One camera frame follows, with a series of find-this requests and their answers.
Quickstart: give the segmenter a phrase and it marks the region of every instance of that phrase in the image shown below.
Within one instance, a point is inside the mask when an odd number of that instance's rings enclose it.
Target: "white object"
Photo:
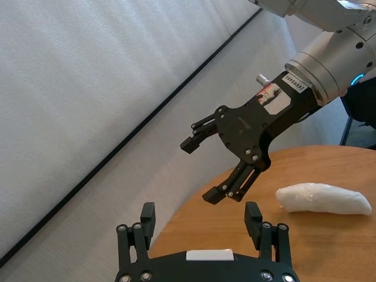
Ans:
[[[337,214],[365,214],[372,208],[360,193],[321,183],[300,183],[278,189],[278,202],[289,212],[309,210]]]
[[[225,250],[192,250],[187,251],[186,259],[198,260],[234,260],[232,249]]]

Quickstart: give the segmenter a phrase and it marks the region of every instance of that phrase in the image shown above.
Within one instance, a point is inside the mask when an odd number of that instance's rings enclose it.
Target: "round wooden table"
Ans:
[[[232,249],[258,256],[244,225],[245,202],[257,202],[263,220],[290,227],[293,269],[302,282],[376,281],[375,216],[287,213],[277,189],[297,183],[327,183],[361,192],[376,207],[376,152],[344,146],[307,146],[270,154],[272,165],[242,202],[206,203],[202,194],[221,183],[213,179],[172,217],[150,250],[151,257],[184,250]]]

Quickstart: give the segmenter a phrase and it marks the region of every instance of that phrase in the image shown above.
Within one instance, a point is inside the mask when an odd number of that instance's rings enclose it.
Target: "label sticker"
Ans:
[[[291,98],[275,83],[266,86],[256,94],[256,98],[269,115],[278,114],[291,103]]]
[[[282,80],[285,81],[285,83],[290,85],[292,88],[294,88],[299,93],[303,92],[304,90],[306,90],[308,88],[308,86],[305,85],[304,83],[302,83],[302,81],[299,80],[299,78],[297,78],[296,76],[294,76],[290,73],[286,74],[282,78]]]
[[[186,260],[234,260],[232,249],[225,250],[192,250],[186,252]]]

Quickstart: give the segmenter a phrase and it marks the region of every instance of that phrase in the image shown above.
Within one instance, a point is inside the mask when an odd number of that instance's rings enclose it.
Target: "bolt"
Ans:
[[[131,279],[132,278],[129,275],[124,275],[124,276],[121,276],[119,282],[130,282]]]
[[[273,280],[273,275],[271,275],[270,272],[263,271],[261,272],[261,277],[266,280],[266,281],[271,281]]]
[[[294,277],[292,277],[291,275],[289,274],[285,274],[282,276],[282,279],[284,282],[295,282],[295,279]]]
[[[365,25],[368,25],[370,22],[372,22],[372,17],[371,17],[371,16],[366,17],[366,18],[364,19],[364,21],[363,21],[363,23],[364,23]]]
[[[141,274],[142,281],[148,281],[152,278],[152,274],[150,272],[144,272]]]

